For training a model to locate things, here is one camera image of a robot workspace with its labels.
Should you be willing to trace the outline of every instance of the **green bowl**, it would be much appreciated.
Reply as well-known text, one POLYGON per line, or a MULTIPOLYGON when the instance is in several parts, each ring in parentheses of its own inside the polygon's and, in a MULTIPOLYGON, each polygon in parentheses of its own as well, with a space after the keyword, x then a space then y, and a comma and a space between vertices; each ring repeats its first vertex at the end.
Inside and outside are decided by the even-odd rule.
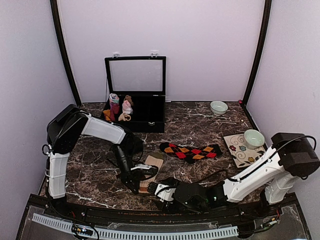
POLYGON ((248 149, 257 149, 265 144, 265 137, 261 132, 254 129, 244 132, 244 140, 248 149))
POLYGON ((210 108, 214 115, 220 116, 226 113, 228 110, 228 105, 223 101, 212 101, 210 103, 210 108))

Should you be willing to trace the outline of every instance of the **white wall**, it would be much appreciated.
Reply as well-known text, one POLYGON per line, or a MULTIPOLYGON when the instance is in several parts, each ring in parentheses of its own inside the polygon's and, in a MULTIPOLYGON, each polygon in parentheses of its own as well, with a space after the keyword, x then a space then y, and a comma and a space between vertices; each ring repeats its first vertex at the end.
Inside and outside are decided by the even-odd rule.
MULTIPOLYGON (((263 55, 248 103, 269 144, 278 132, 305 133, 320 143, 319 23, 320 1, 272 1, 263 55)), ((319 146, 316 152, 320 157, 319 146)), ((320 239, 319 185, 320 170, 294 188, 313 239, 320 239)))
POLYGON ((1 1, 0 239, 16 239, 30 193, 44 176, 46 127, 73 103, 50 1, 1 1))
POLYGON ((83 102, 106 98, 105 57, 167 56, 173 101, 238 101, 253 64, 264 0, 59 0, 83 102))

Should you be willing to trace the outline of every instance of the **hinge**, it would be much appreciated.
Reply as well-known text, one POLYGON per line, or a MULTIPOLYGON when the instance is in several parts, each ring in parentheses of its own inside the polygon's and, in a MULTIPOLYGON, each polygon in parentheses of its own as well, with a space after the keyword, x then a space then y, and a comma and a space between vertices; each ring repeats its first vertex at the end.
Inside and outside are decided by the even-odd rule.
POLYGON ((115 53, 112 55, 112 57, 113 57, 113 58, 118 58, 118 57, 120 57, 120 53, 115 52, 115 53))

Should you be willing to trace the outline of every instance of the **sock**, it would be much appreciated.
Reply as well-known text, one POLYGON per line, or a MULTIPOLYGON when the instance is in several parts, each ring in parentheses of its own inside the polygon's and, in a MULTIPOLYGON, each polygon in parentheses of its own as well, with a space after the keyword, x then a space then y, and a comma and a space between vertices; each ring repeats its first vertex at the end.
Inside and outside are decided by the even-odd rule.
POLYGON ((113 112, 113 114, 118 114, 119 113, 120 106, 119 106, 118 103, 110 102, 110 108, 111 108, 111 111, 113 112))
POLYGON ((103 114, 104 114, 105 120, 108 122, 112 122, 116 120, 114 113, 110 109, 104 110, 103 114))
POLYGON ((122 103, 122 111, 124 114, 132 114, 134 112, 131 108, 130 102, 128 102, 127 100, 122 103))
MULTIPOLYGON (((164 163, 164 154, 161 152, 152 152, 151 154, 149 154, 149 156, 146 157, 146 160, 144 163, 147 165, 157 166, 160 171, 160 168, 162 167, 162 165, 164 163)), ((148 194, 148 191, 147 191, 148 185, 149 185, 149 183, 155 181, 158 173, 154 177, 152 177, 148 180, 140 181, 139 193, 148 194)))
POLYGON ((117 94, 115 93, 110 93, 109 95, 109 100, 110 100, 110 104, 111 103, 115 103, 115 104, 119 104, 119 97, 117 94))
POLYGON ((126 113, 121 113, 121 115, 118 118, 118 121, 130 121, 131 120, 131 116, 129 114, 126 113))
POLYGON ((183 147, 169 142, 163 142, 160 144, 160 150, 170 156, 183 159, 189 164, 195 163, 196 160, 212 159, 216 156, 222 155, 218 144, 211 144, 195 148, 191 146, 183 147))
POLYGON ((127 100, 127 101, 131 104, 131 106, 134 105, 134 102, 132 101, 131 96, 126 95, 125 98, 124 98, 124 100, 127 100))

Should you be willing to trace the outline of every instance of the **white cable tray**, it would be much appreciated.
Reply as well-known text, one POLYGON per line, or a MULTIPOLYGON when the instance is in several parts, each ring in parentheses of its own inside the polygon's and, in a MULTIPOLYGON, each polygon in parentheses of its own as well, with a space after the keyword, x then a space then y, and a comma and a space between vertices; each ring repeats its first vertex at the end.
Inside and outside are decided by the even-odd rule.
MULTIPOLYGON (((33 214, 33 222, 47 226, 58 231, 72 234, 72 222, 66 220, 59 220, 47 215, 33 214)), ((238 227, 231 226, 226 228, 188 231, 188 232, 133 232, 133 231, 117 231, 104 228, 95 227, 99 233, 101 240, 213 240, 224 239, 238 236, 238 227)), ((96 232, 93 233, 90 239, 97 239, 96 232)))

